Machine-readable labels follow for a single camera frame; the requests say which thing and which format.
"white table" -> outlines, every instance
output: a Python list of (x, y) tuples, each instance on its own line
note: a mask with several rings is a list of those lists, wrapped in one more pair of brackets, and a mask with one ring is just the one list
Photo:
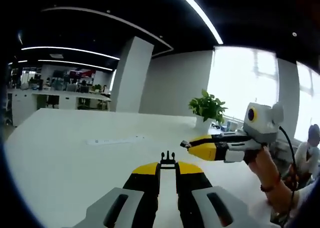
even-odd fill
[[(92, 203), (114, 187), (122, 188), (138, 166), (159, 162), (161, 152), (167, 150), (175, 152), (176, 161), (200, 166), (213, 186), (225, 188), (248, 205), (251, 216), (269, 223), (271, 208), (258, 178), (244, 162), (203, 161), (179, 146), (182, 140), (199, 135), (195, 121), (183, 116), (40, 109), (9, 137), (5, 156), (21, 196), (48, 228), (74, 226)], [(87, 139), (135, 135), (146, 139), (86, 144)], [(153, 227), (183, 227), (177, 200), (174, 170), (161, 170)]]
[(65, 110), (78, 109), (79, 98), (106, 101), (107, 110), (111, 101), (110, 98), (101, 94), (61, 90), (9, 89), (7, 93), (12, 94), (12, 122), (16, 127), (37, 111), (37, 96), (59, 96), (59, 109)]

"white pot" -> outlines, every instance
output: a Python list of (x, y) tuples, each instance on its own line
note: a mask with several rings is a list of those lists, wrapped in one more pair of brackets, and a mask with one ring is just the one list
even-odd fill
[(209, 118), (204, 122), (204, 118), (202, 116), (195, 115), (195, 117), (196, 117), (195, 128), (201, 133), (203, 133), (203, 135), (207, 135), (208, 130), (212, 123), (212, 119)]

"black ceiling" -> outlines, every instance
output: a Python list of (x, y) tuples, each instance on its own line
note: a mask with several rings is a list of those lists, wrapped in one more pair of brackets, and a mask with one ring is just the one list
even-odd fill
[[(318, 65), (320, 13), (315, 15), (314, 7), (319, 0), (195, 1), (216, 27), (224, 45), (257, 47), (314, 68)], [(185, 0), (14, 0), (14, 4), (9, 17), (14, 49), (8, 62), (17, 59), (33, 64), (37, 60), (56, 60), (50, 54), (62, 54), (64, 61), (115, 69), (116, 59), (96, 54), (21, 48), (67, 47), (119, 58), (122, 47), (134, 36), (154, 44), (153, 55), (162, 53), (158, 56), (211, 50), (218, 45)], [(157, 38), (92, 11), (123, 19)]]

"green leaves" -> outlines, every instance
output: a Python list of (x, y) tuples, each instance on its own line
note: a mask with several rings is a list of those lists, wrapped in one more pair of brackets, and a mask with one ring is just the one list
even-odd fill
[(204, 89), (202, 89), (201, 94), (201, 98), (193, 98), (189, 102), (189, 109), (194, 114), (202, 116), (203, 122), (207, 119), (213, 119), (219, 122), (219, 124), (223, 123), (223, 112), (228, 109), (227, 107), (222, 107), (225, 102), (215, 98), (213, 94), (209, 94)]

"black cable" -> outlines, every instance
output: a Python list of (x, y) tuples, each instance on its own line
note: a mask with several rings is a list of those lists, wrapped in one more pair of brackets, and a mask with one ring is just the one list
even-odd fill
[(285, 138), (287, 139), (288, 141), (288, 144), (289, 144), (289, 147), (290, 147), (290, 151), (291, 151), (291, 155), (292, 155), (292, 166), (293, 166), (293, 191), (292, 191), (292, 195), (291, 195), (291, 201), (290, 201), (290, 205), (289, 205), (289, 209), (288, 209), (288, 212), (286, 214), (286, 217), (285, 217), (285, 220), (283, 222), (283, 224), (281, 225), (281, 227), (283, 228), (286, 224), (286, 222), (288, 221), (289, 219), (289, 216), (290, 216), (290, 211), (293, 207), (293, 202), (294, 202), (294, 195), (295, 195), (295, 191), (296, 191), (296, 187), (297, 187), (297, 180), (296, 180), (296, 176), (297, 176), (297, 165), (296, 165), (296, 159), (295, 159), (295, 152), (294, 152), (294, 149), (292, 147), (292, 144), (291, 144), (291, 141), (287, 135), (287, 133), (285, 132), (285, 130), (279, 126), (279, 130), (282, 131), (282, 133), (284, 134)]

